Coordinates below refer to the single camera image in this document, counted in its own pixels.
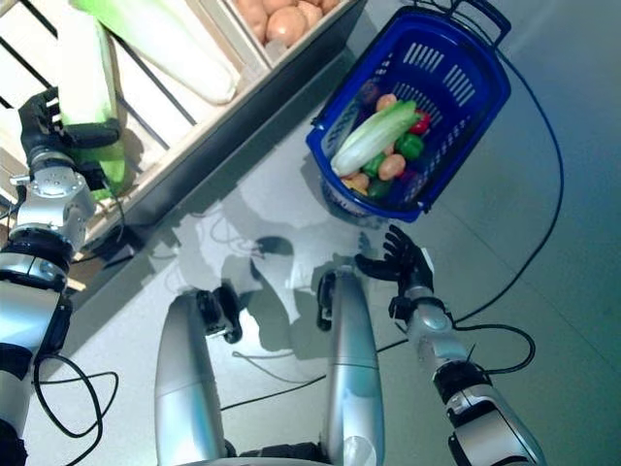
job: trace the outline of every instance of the yellow potato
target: yellow potato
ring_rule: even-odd
[[[295,44],[309,28],[307,17],[298,7],[285,7],[276,11],[268,20],[268,42],[280,40],[287,47]]]
[[[259,40],[265,42],[265,33],[268,27],[268,14],[263,8],[262,0],[237,0],[237,8]]]
[[[377,99],[376,112],[384,110],[386,107],[390,107],[397,102],[397,96],[395,94],[384,94]]]
[[[298,8],[307,17],[307,21],[309,22],[309,29],[315,26],[322,18],[323,13],[319,7],[315,7],[312,3],[306,2],[304,0],[300,0],[298,3]]]
[[[277,10],[280,10],[284,7],[297,7],[298,0],[263,0],[263,8],[265,8],[265,12],[271,16]]]
[[[384,158],[377,171],[378,177],[383,182],[388,182],[395,177],[399,177],[406,170],[406,160],[398,153],[393,153]]]
[[[324,15],[329,14],[332,10],[334,10],[337,5],[341,3],[341,0],[322,0],[321,2],[321,10]]]

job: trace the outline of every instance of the plastic vegetable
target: plastic vegetable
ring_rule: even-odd
[[[300,2],[298,3],[298,8],[307,18],[307,22],[309,23],[309,29],[314,27],[323,18],[323,12],[321,11],[321,9],[310,2],[300,0]]]
[[[117,118],[113,67],[104,28],[94,17],[68,4],[61,8],[58,102],[63,124],[103,123]],[[72,156],[79,162],[99,162],[112,190],[122,188],[125,153],[120,141],[104,148],[74,150]],[[110,192],[101,190],[94,195],[102,199]]]
[[[262,2],[268,16],[273,15],[281,8],[298,6],[298,0],[262,0]]]
[[[416,122],[414,110],[414,102],[399,101],[367,118],[345,139],[332,159],[334,172],[340,177],[348,175],[375,157]]]
[[[369,189],[367,190],[368,196],[371,199],[379,200],[388,195],[390,192],[390,188],[392,187],[392,182],[383,182],[382,180],[373,180],[369,185]]]
[[[376,112],[381,112],[386,107],[395,105],[397,103],[397,96],[395,94],[384,94],[377,99]]]
[[[377,178],[377,172],[379,171],[379,165],[384,161],[386,155],[383,152],[380,152],[378,155],[373,157],[367,163],[365,163],[362,167],[362,171],[365,172],[371,178]]]
[[[431,124],[431,117],[427,112],[423,112],[422,110],[417,110],[415,113],[420,116],[420,120],[417,121],[408,132],[418,135],[424,134]]]
[[[342,179],[343,184],[347,186],[349,189],[353,189],[358,191],[360,194],[367,194],[367,188],[369,187],[369,177],[364,173],[358,173],[352,178]]]
[[[209,102],[225,104],[233,99],[240,74],[224,56],[213,56],[207,44],[200,44],[170,7],[170,2],[70,0],[70,3],[99,19],[155,65]]]
[[[390,146],[384,149],[383,152],[386,155],[392,155],[393,153],[395,153],[395,143],[392,143]]]
[[[395,143],[395,149],[405,157],[406,160],[418,158],[424,148],[425,144],[422,139],[411,133],[402,135]]]
[[[277,10],[268,20],[267,40],[280,40],[287,47],[295,44],[309,29],[309,22],[298,7]]]
[[[237,0],[237,9],[261,44],[265,42],[268,14],[262,0]]]
[[[323,10],[323,14],[324,15],[329,14],[332,10],[337,8],[337,5],[339,5],[339,2],[341,2],[341,0],[322,0],[321,10]]]
[[[393,153],[388,155],[386,159],[379,165],[377,176],[383,182],[388,182],[395,177],[400,176],[406,171],[406,160],[402,155]]]

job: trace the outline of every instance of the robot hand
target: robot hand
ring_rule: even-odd
[[[419,248],[399,227],[390,225],[383,247],[383,260],[373,260],[362,254],[356,255],[356,265],[369,277],[397,282],[399,295],[407,289],[424,286],[434,290],[434,272],[425,250]]]
[[[105,123],[63,125],[58,118],[58,87],[33,95],[19,109],[21,145],[32,170],[34,157],[41,150],[67,153],[71,149],[93,149],[109,146],[120,137],[116,119]]]

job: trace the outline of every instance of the black cable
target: black cable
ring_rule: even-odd
[[[113,405],[113,402],[116,398],[116,393],[118,392],[118,386],[120,383],[120,377],[118,376],[116,372],[113,372],[113,371],[99,372],[97,374],[89,374],[86,376],[86,378],[89,380],[97,379],[99,377],[112,377],[114,379],[113,393],[112,395],[110,395],[110,400],[108,401],[106,408],[104,408],[103,411],[101,412],[101,417],[105,417],[108,411],[110,410],[110,407]],[[62,385],[65,383],[73,383],[73,382],[81,382],[81,381],[82,381],[82,378],[74,377],[72,379],[61,379],[60,381],[43,381],[43,382],[39,382],[39,384],[40,385]],[[92,429],[94,429],[96,425],[97,425],[97,422],[94,422],[89,427],[87,433],[90,432]]]
[[[513,327],[512,325],[505,325],[503,323],[485,323],[480,325],[471,325],[469,327],[458,327],[456,325],[453,325],[453,328],[458,332],[472,332],[475,330],[506,330],[507,332],[515,333],[524,338],[524,340],[526,340],[529,347],[528,355],[524,358],[522,362],[503,369],[482,369],[483,373],[487,376],[511,374],[513,372],[521,371],[531,362],[533,362],[533,359],[535,359],[535,353],[537,351],[535,340],[533,339],[533,337],[531,337],[528,333],[520,328]]]
[[[404,340],[399,340],[395,343],[391,343],[390,345],[387,345],[385,347],[382,347],[380,349],[377,350],[377,354],[380,354],[384,351],[387,350],[391,350],[399,345],[402,345],[403,343],[407,343],[408,339],[404,339]],[[224,411],[228,411],[228,410],[232,410],[233,408],[239,408],[240,406],[244,406],[244,405],[249,405],[250,403],[256,403],[258,401],[263,401],[263,400],[267,400],[269,398],[274,398],[276,396],[280,396],[280,395],[285,395],[287,393],[291,393],[292,391],[296,391],[296,390],[301,390],[302,388],[306,388],[307,386],[311,386],[314,385],[317,382],[323,381],[326,378],[325,375],[323,376],[319,376],[315,379],[312,379],[311,381],[308,381],[302,385],[299,386],[294,386],[293,388],[287,388],[286,390],[282,390],[282,391],[277,391],[276,393],[271,393],[269,395],[264,395],[264,396],[259,396],[257,398],[251,398],[249,400],[245,400],[245,401],[241,401],[239,403],[235,403],[233,405],[229,405],[229,406],[225,406],[224,408],[222,408],[220,411],[224,412]]]
[[[90,398],[93,402],[93,408],[95,409],[95,418],[96,418],[94,426],[91,426],[86,431],[81,432],[81,433],[72,432],[67,427],[65,427],[65,425],[58,419],[58,417],[55,416],[55,414],[52,412],[51,408],[49,407],[48,402],[46,401],[46,398],[43,395],[43,391],[41,390],[41,380],[40,380],[41,364],[47,359],[56,359],[56,360],[59,360],[67,364],[78,374],[80,380],[86,386],[86,389],[88,390]],[[37,398],[39,399],[39,402],[41,403],[41,407],[43,408],[44,412],[48,415],[51,422],[58,429],[60,429],[60,431],[63,434],[73,439],[78,439],[78,438],[81,438],[87,435],[93,429],[93,427],[97,427],[97,435],[95,437],[95,440],[91,444],[91,446],[88,447],[88,449],[86,449],[82,454],[80,454],[80,456],[78,456],[76,459],[68,463],[66,466],[74,466],[78,464],[80,461],[85,459],[93,450],[97,448],[97,446],[99,445],[99,442],[101,442],[101,439],[104,433],[103,415],[101,411],[101,406],[99,405],[99,398],[97,397],[97,392],[95,391],[95,388],[93,387],[92,383],[90,382],[86,374],[82,371],[82,369],[80,369],[80,367],[75,362],[73,362],[71,359],[67,357],[61,356],[60,354],[43,354],[43,355],[37,356],[37,359],[35,360],[35,364],[34,364],[33,384],[35,388],[35,393],[37,394]]]
[[[443,12],[446,12],[446,8],[445,7],[442,7],[441,5],[438,5],[433,0],[431,2],[417,1],[416,3],[423,4],[423,5],[431,5],[431,6],[437,8],[437,9],[443,11]],[[455,17],[459,17],[460,19],[463,19],[463,20],[467,21],[468,24],[466,24],[466,23],[462,23],[462,24],[465,25],[466,27],[474,28],[476,30],[476,33],[478,33],[482,38],[484,38],[490,44],[490,46],[493,45],[494,41],[481,28],[481,26],[479,26],[470,17],[468,17],[467,15],[461,14],[459,12],[453,12],[453,15]],[[556,227],[556,223],[558,221],[559,214],[561,213],[561,207],[563,205],[563,198],[564,198],[564,195],[565,195],[565,164],[563,162],[563,153],[561,151],[561,146],[560,146],[559,141],[558,141],[558,139],[556,137],[556,133],[554,132],[554,128],[552,127],[552,123],[550,123],[550,120],[549,120],[549,118],[547,116],[547,113],[545,112],[545,110],[541,106],[541,103],[539,102],[539,99],[537,98],[537,95],[535,94],[535,92],[533,91],[531,86],[529,85],[528,81],[526,80],[526,78],[524,78],[524,75],[522,75],[522,73],[520,73],[520,71],[515,67],[515,65],[513,65],[513,63],[497,47],[494,47],[494,52],[500,57],[500,59],[505,63],[507,68],[509,70],[511,70],[513,75],[515,75],[515,77],[522,83],[522,85],[524,85],[524,88],[528,92],[529,96],[531,97],[531,100],[533,101],[533,103],[537,107],[539,115],[541,116],[541,118],[543,119],[543,122],[545,123],[545,127],[547,129],[547,132],[550,135],[550,139],[552,140],[552,144],[554,145],[554,150],[556,152],[556,158],[557,158],[557,162],[558,162],[558,166],[559,166],[559,192],[558,192],[558,198],[557,198],[557,201],[556,201],[556,207],[554,209],[554,214],[552,216],[552,220],[550,221],[550,224],[548,225],[547,230],[545,231],[545,234],[543,235],[543,238],[541,239],[539,244],[535,247],[533,252],[531,252],[531,254],[528,256],[528,258],[526,259],[526,262],[524,262],[522,267],[520,267],[520,269],[517,271],[517,273],[513,276],[511,281],[501,291],[499,291],[493,298],[491,298],[489,301],[487,301],[485,304],[483,304],[482,306],[479,306],[474,311],[471,311],[471,312],[467,313],[466,315],[461,316],[461,317],[455,319],[455,323],[463,322],[463,321],[465,321],[465,320],[467,320],[469,318],[472,318],[472,317],[478,315],[479,313],[485,311],[487,308],[489,308],[490,306],[495,304],[498,300],[500,300],[503,296],[505,296],[505,294],[507,294],[507,292],[515,285],[515,283],[524,274],[524,272],[526,271],[528,266],[531,265],[531,262],[533,262],[535,257],[537,257],[539,255],[539,252],[543,249],[543,247],[545,246],[545,244],[549,240],[550,236],[552,235],[552,232],[554,231],[554,229]]]
[[[120,214],[120,229],[118,230],[118,236],[116,237],[116,242],[120,243],[120,240],[123,238],[123,233],[125,232],[125,212],[123,211],[123,206],[121,205],[118,196],[116,196],[108,181],[103,180],[103,184],[112,195],[114,202],[116,203],[116,207],[118,208],[118,213]]]
[[[127,223],[125,221],[125,212],[123,211],[123,206],[120,202],[120,199],[118,199],[118,196],[114,193],[108,181],[102,180],[102,183],[104,185],[104,188],[106,188],[110,192],[110,195],[113,197],[114,203],[116,204],[116,207],[118,208],[118,213],[120,214],[120,228],[118,229],[118,235],[116,236],[116,241],[114,242],[115,245],[118,245],[120,241],[122,240],[123,233],[125,232],[125,228],[127,227]],[[94,253],[93,255],[90,255],[89,257],[85,257],[84,259],[74,260],[72,264],[82,264],[84,262],[89,262],[91,260],[98,259],[98,258],[101,258],[101,252]]]

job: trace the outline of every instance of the blue basket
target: blue basket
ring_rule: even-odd
[[[494,46],[444,13],[406,7],[393,16],[313,122],[307,138],[324,193],[355,216],[414,221],[441,194],[510,95],[494,47],[510,23],[484,0],[465,0],[501,28]],[[381,203],[348,189],[330,166],[345,138],[375,112],[381,94],[414,100],[431,116],[425,150]]]

